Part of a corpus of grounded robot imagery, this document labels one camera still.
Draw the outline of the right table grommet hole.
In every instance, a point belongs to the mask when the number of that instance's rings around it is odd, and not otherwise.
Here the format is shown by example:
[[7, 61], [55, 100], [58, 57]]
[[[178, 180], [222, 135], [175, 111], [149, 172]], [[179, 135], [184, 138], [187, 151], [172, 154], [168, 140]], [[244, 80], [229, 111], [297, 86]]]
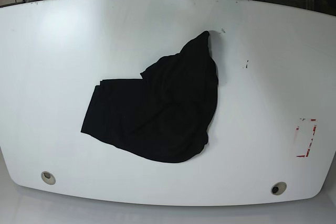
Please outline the right table grommet hole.
[[274, 184], [271, 188], [271, 193], [275, 196], [283, 194], [287, 189], [287, 184], [285, 182], [278, 182]]

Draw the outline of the red tape marking rectangle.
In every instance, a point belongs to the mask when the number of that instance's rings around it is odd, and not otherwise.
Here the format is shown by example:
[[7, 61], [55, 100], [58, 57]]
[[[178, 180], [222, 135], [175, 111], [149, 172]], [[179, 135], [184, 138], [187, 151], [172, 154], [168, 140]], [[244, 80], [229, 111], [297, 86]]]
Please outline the red tape marking rectangle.
[[300, 118], [294, 137], [295, 157], [308, 157], [317, 128], [317, 119]]

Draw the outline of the table grommet hole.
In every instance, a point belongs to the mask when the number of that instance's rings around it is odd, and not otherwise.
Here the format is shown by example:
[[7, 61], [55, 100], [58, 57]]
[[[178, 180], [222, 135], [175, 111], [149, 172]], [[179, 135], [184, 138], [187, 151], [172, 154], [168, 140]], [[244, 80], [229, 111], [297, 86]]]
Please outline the table grommet hole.
[[287, 189], [287, 184], [285, 182], [278, 182], [274, 184], [271, 188], [271, 193], [275, 196], [283, 194]]
[[56, 183], [55, 177], [49, 172], [42, 172], [41, 178], [48, 185], [54, 185]]

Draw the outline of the black t-shirt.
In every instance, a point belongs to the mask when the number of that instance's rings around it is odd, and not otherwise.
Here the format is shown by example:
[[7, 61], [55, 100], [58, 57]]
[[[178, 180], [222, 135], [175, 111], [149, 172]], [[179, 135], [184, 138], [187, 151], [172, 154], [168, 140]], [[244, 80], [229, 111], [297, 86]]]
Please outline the black t-shirt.
[[81, 132], [156, 162], [181, 163], [201, 153], [218, 96], [209, 38], [202, 32], [138, 79], [101, 80]]

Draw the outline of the left table grommet hole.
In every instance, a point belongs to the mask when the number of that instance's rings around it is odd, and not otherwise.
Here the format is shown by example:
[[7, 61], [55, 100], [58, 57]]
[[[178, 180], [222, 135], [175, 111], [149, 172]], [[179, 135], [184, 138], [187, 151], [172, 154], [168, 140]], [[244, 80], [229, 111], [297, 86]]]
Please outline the left table grommet hole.
[[54, 185], [56, 183], [55, 177], [49, 172], [42, 172], [41, 178], [48, 185]]

